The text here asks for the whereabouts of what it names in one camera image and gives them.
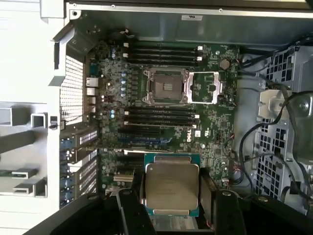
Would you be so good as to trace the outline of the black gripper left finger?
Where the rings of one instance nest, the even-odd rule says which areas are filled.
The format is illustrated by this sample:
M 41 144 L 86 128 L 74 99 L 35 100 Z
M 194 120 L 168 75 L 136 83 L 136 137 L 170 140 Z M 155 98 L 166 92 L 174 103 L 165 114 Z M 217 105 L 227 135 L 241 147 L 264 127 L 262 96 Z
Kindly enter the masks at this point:
M 28 235 L 154 235 L 156 231 L 139 201 L 144 172 L 136 170 L 130 188 L 115 196 L 88 193 L 70 202 L 26 232 Z

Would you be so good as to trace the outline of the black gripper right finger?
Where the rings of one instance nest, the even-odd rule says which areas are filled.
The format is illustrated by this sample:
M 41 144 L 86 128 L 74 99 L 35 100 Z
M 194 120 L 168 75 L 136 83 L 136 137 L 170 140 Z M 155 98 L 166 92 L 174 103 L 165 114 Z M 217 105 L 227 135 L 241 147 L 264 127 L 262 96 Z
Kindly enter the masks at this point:
M 200 199 L 216 235 L 311 235 L 313 221 L 265 195 L 240 197 L 218 189 L 207 167 L 200 169 Z

